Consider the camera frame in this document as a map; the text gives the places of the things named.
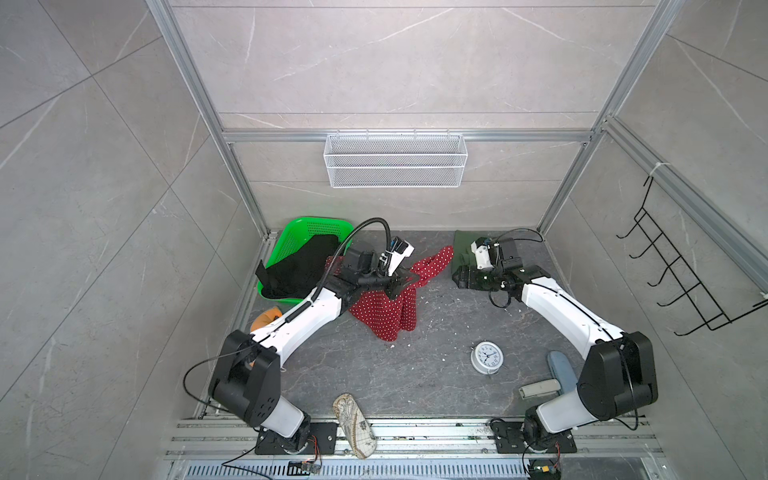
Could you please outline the green skirt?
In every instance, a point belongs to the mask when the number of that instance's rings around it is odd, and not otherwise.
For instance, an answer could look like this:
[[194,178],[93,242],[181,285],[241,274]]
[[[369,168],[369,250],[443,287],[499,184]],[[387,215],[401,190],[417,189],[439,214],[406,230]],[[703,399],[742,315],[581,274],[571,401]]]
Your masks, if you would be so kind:
[[513,240],[471,231],[457,230],[454,233],[453,250],[451,275],[454,280],[468,271],[503,269],[518,257]]

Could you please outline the red polka dot skirt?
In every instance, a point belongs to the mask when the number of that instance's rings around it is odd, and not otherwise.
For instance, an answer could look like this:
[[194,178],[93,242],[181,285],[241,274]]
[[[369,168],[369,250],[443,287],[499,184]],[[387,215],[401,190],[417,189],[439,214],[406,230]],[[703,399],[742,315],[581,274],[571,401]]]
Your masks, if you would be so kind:
[[413,331],[417,325],[417,290],[426,286],[443,272],[454,256],[452,246],[443,247],[437,254],[417,261],[409,272],[418,280],[409,285],[396,299],[391,300],[384,291],[362,292],[352,305],[341,304],[341,315],[349,312],[365,324],[381,340],[394,342],[401,330]]

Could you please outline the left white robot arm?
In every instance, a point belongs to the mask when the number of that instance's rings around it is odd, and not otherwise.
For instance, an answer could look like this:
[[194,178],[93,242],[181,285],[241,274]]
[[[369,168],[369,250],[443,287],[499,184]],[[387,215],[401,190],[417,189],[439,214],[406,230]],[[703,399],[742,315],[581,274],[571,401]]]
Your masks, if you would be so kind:
[[208,386],[210,398],[248,426],[275,434],[286,450],[302,450],[311,417],[282,395],[283,364],[362,294],[383,293],[394,300],[415,283],[401,266],[413,252],[399,237],[391,238],[382,253],[342,244],[304,300],[265,327],[236,330],[225,338]]

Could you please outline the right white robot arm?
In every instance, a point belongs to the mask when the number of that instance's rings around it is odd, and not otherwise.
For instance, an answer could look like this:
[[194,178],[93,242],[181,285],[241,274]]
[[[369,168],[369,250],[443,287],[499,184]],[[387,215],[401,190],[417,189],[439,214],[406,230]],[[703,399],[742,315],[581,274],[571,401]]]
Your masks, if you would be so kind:
[[650,339],[610,324],[568,294],[546,270],[525,264],[513,238],[457,231],[451,277],[460,289],[504,292],[553,325],[584,359],[571,389],[530,408],[526,445],[543,452],[572,429],[638,413],[659,396]]

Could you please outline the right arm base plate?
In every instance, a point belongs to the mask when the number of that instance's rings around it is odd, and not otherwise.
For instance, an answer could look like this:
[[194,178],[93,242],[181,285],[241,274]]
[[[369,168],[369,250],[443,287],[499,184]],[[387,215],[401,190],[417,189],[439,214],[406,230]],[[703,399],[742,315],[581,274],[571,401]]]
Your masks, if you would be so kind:
[[577,452],[575,440],[570,430],[550,433],[536,420],[526,418],[523,421],[491,419],[490,427],[496,450],[500,454],[523,453],[565,453]]

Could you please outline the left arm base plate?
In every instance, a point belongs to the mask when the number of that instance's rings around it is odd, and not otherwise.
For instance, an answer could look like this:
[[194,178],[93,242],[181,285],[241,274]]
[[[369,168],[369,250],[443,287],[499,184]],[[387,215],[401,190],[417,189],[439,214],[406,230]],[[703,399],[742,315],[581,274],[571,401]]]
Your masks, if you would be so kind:
[[314,440],[318,441],[319,453],[331,455],[335,451],[338,436],[337,422],[312,422],[309,436],[301,450],[291,450],[292,443],[271,430],[264,430],[258,435],[254,453],[256,455],[314,455]]

